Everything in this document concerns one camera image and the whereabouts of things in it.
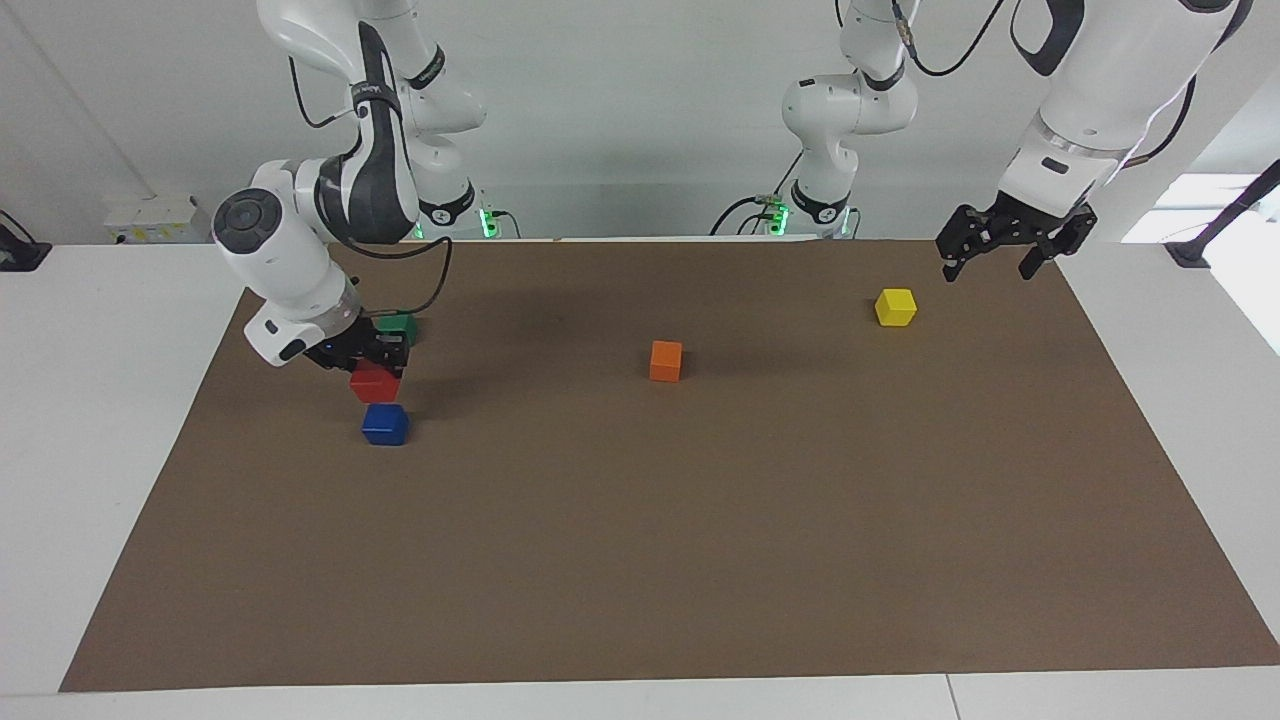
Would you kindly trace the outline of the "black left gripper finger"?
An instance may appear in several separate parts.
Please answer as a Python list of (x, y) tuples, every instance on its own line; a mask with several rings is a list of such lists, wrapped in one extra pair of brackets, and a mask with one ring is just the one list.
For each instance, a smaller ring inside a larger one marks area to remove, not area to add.
[(968, 261), (997, 247), (989, 234), (988, 215), (972, 205), (960, 205), (934, 238), (943, 263), (942, 274), (954, 283)]
[(1082, 204), (1065, 219), (1036, 218), (1023, 232), (1030, 250), (1019, 264), (1020, 277), (1030, 281), (1046, 263), (1074, 255), (1096, 223), (1097, 215), (1089, 204)]

